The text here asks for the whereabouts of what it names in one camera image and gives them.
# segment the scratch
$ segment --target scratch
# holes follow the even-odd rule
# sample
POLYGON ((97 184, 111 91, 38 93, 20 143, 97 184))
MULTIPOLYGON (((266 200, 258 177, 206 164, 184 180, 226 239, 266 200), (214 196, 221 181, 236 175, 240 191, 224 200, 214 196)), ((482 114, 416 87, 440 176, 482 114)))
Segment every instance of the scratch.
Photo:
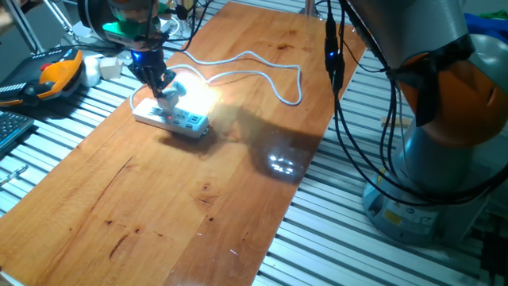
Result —
POLYGON ((111 257, 113 256, 113 254, 115 253, 115 251, 117 251, 118 247, 120 247, 120 244, 128 237, 129 235, 126 234, 124 235, 123 237, 120 238, 120 240, 117 242, 117 244, 114 246, 113 250, 111 250, 111 253, 110 253, 110 259, 111 257))
POLYGON ((113 179, 108 183, 108 185, 104 188, 104 190, 102 190, 102 194, 98 197, 97 201, 94 203, 94 206, 90 209, 90 213, 92 213, 92 211, 94 211, 95 209, 95 206, 97 206, 97 203, 98 201, 101 200, 101 198, 104 196, 104 194, 106 193, 106 190, 108 188, 110 188, 111 184, 114 182, 115 179, 117 179, 117 176, 118 174, 120 174, 121 170, 123 170, 125 168, 125 166, 133 159, 134 155, 132 155, 126 162, 123 166, 121 166, 120 170, 118 170, 117 174, 113 177, 113 179))
POLYGON ((202 201, 202 202, 204 202, 204 203, 209 203, 209 204, 213 205, 211 202, 209 202, 209 201, 207 201, 207 200, 205 200, 205 199, 199 199, 199 200, 200 200, 200 201, 202 201))

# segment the wood grain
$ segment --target wood grain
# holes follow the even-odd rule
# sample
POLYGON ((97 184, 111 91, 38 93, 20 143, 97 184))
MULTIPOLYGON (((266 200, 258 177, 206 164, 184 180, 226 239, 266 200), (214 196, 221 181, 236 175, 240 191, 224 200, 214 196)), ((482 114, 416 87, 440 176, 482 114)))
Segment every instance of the wood grain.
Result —
MULTIPOLYGON (((4 271, 25 285, 251 284, 332 117, 324 32, 315 18, 226 4, 190 52, 300 64, 302 104, 283 105, 261 77, 231 76, 210 88, 211 129, 194 141, 135 122, 124 102, 0 218, 4 271)), ((360 58, 360 39, 351 27, 345 35, 360 58)), ((191 61, 178 54, 168 64, 182 63, 191 61)), ((349 55, 346 64, 347 83, 356 65, 349 55)), ((261 70, 297 97, 295 71, 254 60, 198 68, 261 70)))

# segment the led light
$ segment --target led light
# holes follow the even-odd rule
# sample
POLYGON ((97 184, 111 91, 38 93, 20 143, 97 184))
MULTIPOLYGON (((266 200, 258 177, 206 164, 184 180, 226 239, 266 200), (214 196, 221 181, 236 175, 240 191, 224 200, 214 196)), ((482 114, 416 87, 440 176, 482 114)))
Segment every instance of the led light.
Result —
POLYGON ((134 58, 136 58, 136 60, 139 60, 141 58, 141 54, 140 53, 137 53, 137 52, 132 52, 134 58))
POLYGON ((182 110, 193 114, 208 115, 220 99, 219 94, 189 72, 179 72, 174 81, 181 83, 187 91, 187 94, 181 96, 176 104, 176 107, 182 110))

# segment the white power strip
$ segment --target white power strip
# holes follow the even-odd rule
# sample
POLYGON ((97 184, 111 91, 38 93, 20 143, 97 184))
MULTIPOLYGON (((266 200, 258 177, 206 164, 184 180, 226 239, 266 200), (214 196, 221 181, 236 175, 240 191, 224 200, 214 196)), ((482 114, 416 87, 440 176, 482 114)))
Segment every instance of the white power strip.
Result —
POLYGON ((175 108, 171 116, 162 116, 155 99, 143 99, 133 114, 139 122, 192 138, 200 138, 208 131, 208 116, 192 114, 179 108, 175 108))

